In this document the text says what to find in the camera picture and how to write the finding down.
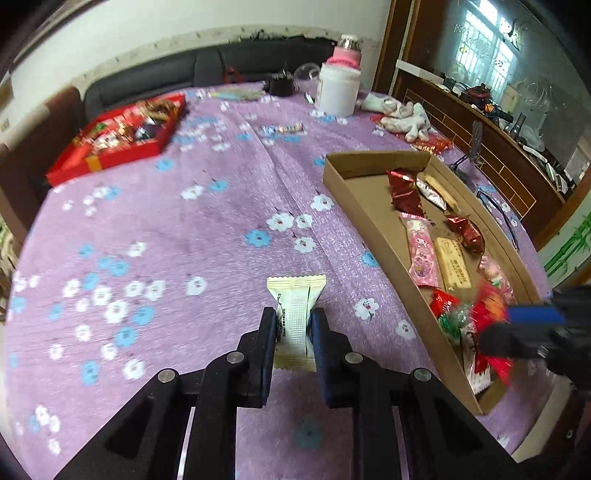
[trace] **white plastic container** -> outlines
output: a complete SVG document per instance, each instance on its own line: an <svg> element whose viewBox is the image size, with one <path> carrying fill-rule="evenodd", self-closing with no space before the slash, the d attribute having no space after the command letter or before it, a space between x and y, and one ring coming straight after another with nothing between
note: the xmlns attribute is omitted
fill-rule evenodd
<svg viewBox="0 0 591 480"><path fill-rule="evenodd" d="M315 107L327 115L353 115L360 83L359 70L323 63L318 77Z"/></svg>

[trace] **tablecloth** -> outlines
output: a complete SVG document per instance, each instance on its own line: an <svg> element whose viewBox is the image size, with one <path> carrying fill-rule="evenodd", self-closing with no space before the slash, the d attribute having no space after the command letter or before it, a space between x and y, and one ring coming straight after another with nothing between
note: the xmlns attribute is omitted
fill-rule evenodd
<svg viewBox="0 0 591 480"><path fill-rule="evenodd" d="M34 480L53 478L160 369L197 370L233 350L274 305L270 276L326 275L317 305L354 349L387 368L434 370L322 183L328 153L411 147L368 114L335 118L301 96L186 95L189 112L161 156L54 188L25 243L7 322L7 388L15 453ZM261 133L297 122L301 134ZM507 210L546 295L535 250ZM550 384L531 362L481 422L513 451ZM323 405L314 374L275 370L267 407L241 409L237 432L240 480L349 478L350 413Z"/></svg>

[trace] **cardboard tray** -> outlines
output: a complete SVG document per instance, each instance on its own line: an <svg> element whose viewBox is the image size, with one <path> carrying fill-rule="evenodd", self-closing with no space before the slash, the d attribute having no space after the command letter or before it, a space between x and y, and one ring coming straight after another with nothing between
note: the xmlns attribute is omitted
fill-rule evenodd
<svg viewBox="0 0 591 480"><path fill-rule="evenodd" d="M47 172L46 177L47 181L49 181L49 184L52 187L57 187L60 183L80 177L82 175L86 175L87 173L92 173L93 171L104 170L106 168L116 167L117 165L121 165L123 163L160 155L168 143L168 140L174 133L174 130L178 124L178 120L182 116L187 105L185 97L181 93L161 95L149 100L162 98L166 98L171 102L178 103L179 108L177 115L173 116L162 125L162 128L159 129L155 138L143 142L142 144L133 145L131 148L126 148L124 150L116 150L99 155L91 155L86 159L81 158L79 161L70 161L70 159L73 159L74 155L79 149L73 141L66 147L57 161ZM96 124L121 115L125 110L133 107L133 105L134 104L132 103L130 105L126 105L115 110L111 110L110 112L101 114L91 123L89 123L77 138L84 137L95 127Z"/></svg>
<svg viewBox="0 0 591 480"><path fill-rule="evenodd" d="M388 178L385 174L386 170L394 168L425 171L453 196L463 214L468 215L480 229L485 239L485 254L499 263L519 304L539 303L538 291L521 258L496 220L437 157L425 152L400 151L340 153L327 156L324 184L358 230L396 289L441 381L473 414L486 414L505 394L506 386L495 380L488 389L478 395L478 399L474 396L464 374L461 353L458 355L451 346L429 308L433 289L419 289L408 275L410 252L406 227L392 206ZM443 212L426 199L421 198L421 204L426 216L435 221L443 233ZM471 256L464 249L464 259L473 286L469 296L473 297L480 282L480 258Z"/></svg>

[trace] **brown chair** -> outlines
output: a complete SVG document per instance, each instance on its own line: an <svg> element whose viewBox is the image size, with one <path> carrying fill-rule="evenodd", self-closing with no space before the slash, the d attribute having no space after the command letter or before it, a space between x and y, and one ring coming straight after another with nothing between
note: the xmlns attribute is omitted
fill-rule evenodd
<svg viewBox="0 0 591 480"><path fill-rule="evenodd" d="M80 92L70 86L30 112L0 143L0 215L17 255L50 188L47 170L84 123Z"/></svg>

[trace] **red box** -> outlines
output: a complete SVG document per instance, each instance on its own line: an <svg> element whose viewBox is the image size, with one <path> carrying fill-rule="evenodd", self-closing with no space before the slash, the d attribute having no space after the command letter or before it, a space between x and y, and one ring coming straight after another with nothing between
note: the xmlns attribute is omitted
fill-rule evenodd
<svg viewBox="0 0 591 480"><path fill-rule="evenodd" d="M178 120L183 114L187 105L183 94L160 95L158 97L149 99L148 101L162 98L170 100L174 103L179 103L179 107L177 114L172 116L165 124L162 125L162 128L158 130L155 138L139 145L133 145L130 148L126 148L124 150L115 150L111 152L106 151L99 155L91 155L90 157L86 157L86 154L89 151L88 148L78 147L73 141L66 147L57 161L47 172L46 176L49 183L53 187L56 187L60 183L74 179L76 177L81 177L87 173L92 173L93 171L105 170L123 163L160 155L164 149L164 146L168 143L168 140L170 140L170 137L176 129ZM99 115L91 123L89 123L76 138L84 137L95 127L96 124L121 115L125 110L133 106L134 104L126 105Z"/></svg>

